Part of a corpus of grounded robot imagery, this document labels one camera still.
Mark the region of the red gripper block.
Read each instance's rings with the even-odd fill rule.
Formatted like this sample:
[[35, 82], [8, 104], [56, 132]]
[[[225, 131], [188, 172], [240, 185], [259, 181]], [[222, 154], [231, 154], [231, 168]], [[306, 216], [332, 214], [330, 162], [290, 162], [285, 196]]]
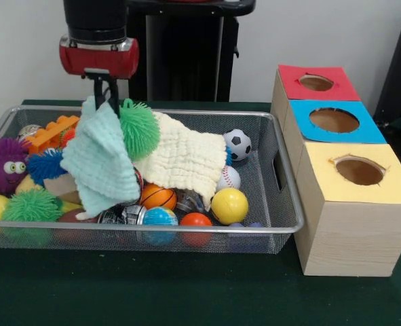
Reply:
[[[139, 62], [138, 41], [126, 39], [112, 45], [87, 45], [75, 43], [72, 39], [61, 39], [59, 56], [64, 70], [70, 75], [85, 75], [91, 71], [111, 76], [107, 80], [105, 95], [109, 96], [107, 102], [119, 117], [119, 88], [116, 79], [130, 79], [135, 74]], [[106, 101], [102, 90], [104, 80], [101, 75], [95, 75], [93, 80], [95, 105], [101, 106]]]

